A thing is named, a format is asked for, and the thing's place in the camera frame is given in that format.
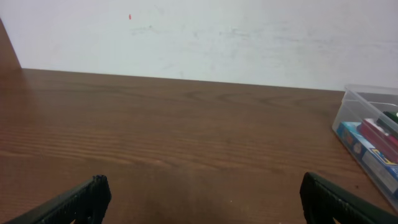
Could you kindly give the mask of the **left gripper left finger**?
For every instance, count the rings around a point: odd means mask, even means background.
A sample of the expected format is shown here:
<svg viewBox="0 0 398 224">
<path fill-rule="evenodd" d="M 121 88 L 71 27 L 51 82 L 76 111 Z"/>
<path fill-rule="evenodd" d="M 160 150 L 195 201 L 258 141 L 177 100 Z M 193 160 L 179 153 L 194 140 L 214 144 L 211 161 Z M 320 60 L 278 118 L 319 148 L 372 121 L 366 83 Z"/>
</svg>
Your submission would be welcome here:
<svg viewBox="0 0 398 224">
<path fill-rule="evenodd" d="M 84 183 L 9 220 L 8 224 L 101 224 L 110 201 L 107 177 L 94 175 Z"/>
</svg>

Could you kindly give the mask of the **red white medicine box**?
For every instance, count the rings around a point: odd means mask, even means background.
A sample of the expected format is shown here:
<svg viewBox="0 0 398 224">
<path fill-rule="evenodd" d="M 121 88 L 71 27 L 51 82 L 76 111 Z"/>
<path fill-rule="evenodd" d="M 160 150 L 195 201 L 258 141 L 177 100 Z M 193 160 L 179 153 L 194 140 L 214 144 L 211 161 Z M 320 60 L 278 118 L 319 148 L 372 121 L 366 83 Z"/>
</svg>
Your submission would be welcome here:
<svg viewBox="0 0 398 224">
<path fill-rule="evenodd" d="M 388 161 L 397 163 L 397 138 L 378 125 L 374 119 L 363 119 L 357 130 Z"/>
</svg>

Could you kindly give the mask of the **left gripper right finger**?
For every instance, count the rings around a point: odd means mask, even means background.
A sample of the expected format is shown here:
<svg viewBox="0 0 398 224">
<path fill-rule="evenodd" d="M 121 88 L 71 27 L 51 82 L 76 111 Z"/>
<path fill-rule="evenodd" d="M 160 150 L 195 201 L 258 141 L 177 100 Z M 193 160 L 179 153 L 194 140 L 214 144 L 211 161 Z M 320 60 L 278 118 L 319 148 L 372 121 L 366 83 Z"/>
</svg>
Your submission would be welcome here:
<svg viewBox="0 0 398 224">
<path fill-rule="evenodd" d="M 308 224 L 396 224 L 397 216 L 351 194 L 313 172 L 300 186 L 303 214 Z"/>
</svg>

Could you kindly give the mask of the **blue fever patch box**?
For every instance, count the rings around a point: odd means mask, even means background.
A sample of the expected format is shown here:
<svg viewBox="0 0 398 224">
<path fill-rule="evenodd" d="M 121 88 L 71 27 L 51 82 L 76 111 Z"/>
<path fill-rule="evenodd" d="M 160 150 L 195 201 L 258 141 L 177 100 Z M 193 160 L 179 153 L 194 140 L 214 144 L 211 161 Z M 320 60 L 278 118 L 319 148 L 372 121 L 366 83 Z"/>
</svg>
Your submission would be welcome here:
<svg viewBox="0 0 398 224">
<path fill-rule="evenodd" d="M 359 122 L 341 122 L 336 130 L 343 144 L 352 152 L 370 177 L 397 198 L 397 164 L 389 161 L 358 131 Z"/>
</svg>

